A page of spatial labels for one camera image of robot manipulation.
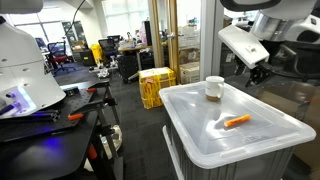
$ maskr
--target white robot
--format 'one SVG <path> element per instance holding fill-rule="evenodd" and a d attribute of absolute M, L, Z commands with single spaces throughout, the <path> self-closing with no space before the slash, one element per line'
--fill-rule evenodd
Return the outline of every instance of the white robot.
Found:
<path fill-rule="evenodd" d="M 298 58 L 295 52 L 282 42 L 320 44 L 320 19 L 310 14 L 316 2 L 317 0 L 221 0 L 222 5 L 232 11 L 259 10 L 250 32 L 230 25 L 218 33 L 219 38 L 251 69 L 248 83 L 259 83 L 270 75 L 303 80 L 320 79 L 319 74 L 303 74 L 296 66 L 294 73 L 275 70 L 267 63 L 270 51 L 266 50 L 266 45 L 261 44 L 276 42 L 279 48 L 295 57 L 295 61 Z"/>
<path fill-rule="evenodd" d="M 42 0 L 1 0 L 0 14 L 39 12 Z M 65 97 L 44 69 L 35 39 L 0 17 L 0 120 L 27 116 Z"/>

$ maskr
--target yellow crate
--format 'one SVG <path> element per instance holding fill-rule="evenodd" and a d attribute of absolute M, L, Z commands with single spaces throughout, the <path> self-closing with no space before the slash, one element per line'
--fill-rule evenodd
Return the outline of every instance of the yellow crate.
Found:
<path fill-rule="evenodd" d="M 146 109 L 163 105 L 159 90 L 176 85 L 174 72 L 165 68 L 154 68 L 139 71 L 140 94 Z"/>
<path fill-rule="evenodd" d="M 96 64 L 98 64 L 98 59 L 101 59 L 101 60 L 105 60 L 105 57 L 103 56 L 103 53 L 102 53 L 102 49 L 100 47 L 100 44 L 94 44 L 91 46 L 91 51 L 92 51 L 92 54 L 93 54 L 93 58 L 96 62 Z"/>

